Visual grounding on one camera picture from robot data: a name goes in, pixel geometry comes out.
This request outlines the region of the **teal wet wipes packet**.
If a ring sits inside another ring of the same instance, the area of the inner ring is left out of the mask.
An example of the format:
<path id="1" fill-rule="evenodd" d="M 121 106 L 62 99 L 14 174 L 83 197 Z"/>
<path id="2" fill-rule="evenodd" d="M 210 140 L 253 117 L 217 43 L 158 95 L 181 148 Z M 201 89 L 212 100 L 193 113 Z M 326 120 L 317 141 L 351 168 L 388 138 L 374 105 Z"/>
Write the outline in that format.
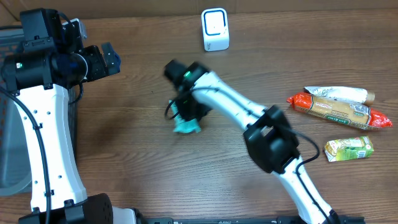
<path id="1" fill-rule="evenodd" d="M 201 127 L 197 119 L 184 120 L 179 114 L 173 118 L 175 122 L 174 132 L 180 134 L 199 133 Z"/>

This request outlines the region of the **orange spaghetti pasta packet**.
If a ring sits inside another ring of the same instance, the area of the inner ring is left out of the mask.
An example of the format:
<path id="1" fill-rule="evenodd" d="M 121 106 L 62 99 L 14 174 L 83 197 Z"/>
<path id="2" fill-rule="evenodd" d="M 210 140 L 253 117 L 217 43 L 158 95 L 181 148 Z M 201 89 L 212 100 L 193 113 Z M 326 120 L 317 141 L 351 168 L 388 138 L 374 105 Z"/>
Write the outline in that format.
<path id="1" fill-rule="evenodd" d="M 359 129 L 393 127 L 385 114 L 359 103 L 332 100 L 304 92 L 288 97 L 287 102 L 296 111 Z"/>

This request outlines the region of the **white tube with gold cap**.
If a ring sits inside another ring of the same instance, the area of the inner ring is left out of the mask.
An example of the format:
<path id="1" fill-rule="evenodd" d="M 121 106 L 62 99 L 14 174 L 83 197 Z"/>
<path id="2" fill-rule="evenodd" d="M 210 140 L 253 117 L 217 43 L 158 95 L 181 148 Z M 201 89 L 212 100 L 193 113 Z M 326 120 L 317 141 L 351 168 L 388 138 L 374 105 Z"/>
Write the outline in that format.
<path id="1" fill-rule="evenodd" d="M 304 92 L 333 100 L 350 101 L 371 106 L 375 100 L 375 93 L 363 88 L 348 86 L 305 86 Z"/>

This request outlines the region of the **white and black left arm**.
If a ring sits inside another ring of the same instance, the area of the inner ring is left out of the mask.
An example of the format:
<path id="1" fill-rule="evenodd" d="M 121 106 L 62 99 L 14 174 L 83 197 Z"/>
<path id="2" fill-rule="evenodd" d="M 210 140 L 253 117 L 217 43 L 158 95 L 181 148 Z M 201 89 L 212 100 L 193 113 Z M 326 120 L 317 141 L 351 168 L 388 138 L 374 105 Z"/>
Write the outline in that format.
<path id="1" fill-rule="evenodd" d="M 23 11 L 20 20 L 23 51 L 1 68 L 3 93 L 24 127 L 33 182 L 32 211 L 19 222 L 135 224 L 133 209 L 115 207 L 106 194 L 87 194 L 68 123 L 69 90 L 119 73 L 119 55 L 110 43 L 85 47 L 82 23 L 60 11 Z"/>

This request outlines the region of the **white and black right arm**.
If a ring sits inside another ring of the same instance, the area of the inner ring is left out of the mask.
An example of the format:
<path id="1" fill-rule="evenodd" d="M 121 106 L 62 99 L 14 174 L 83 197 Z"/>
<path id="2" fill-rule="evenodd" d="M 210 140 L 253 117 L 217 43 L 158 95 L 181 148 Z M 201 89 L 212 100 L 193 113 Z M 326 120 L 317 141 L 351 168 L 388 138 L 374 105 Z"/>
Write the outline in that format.
<path id="1" fill-rule="evenodd" d="M 279 179 L 303 222 L 340 222 L 307 174 L 305 164 L 310 160 L 303 159 L 298 150 L 299 138 L 309 143 L 313 140 L 292 129 L 281 109 L 247 99 L 198 62 L 186 66 L 171 60 L 164 67 L 164 75 L 177 91 L 170 102 L 177 107 L 175 116 L 199 121 L 209 111 L 217 110 L 242 130 L 250 158 Z"/>

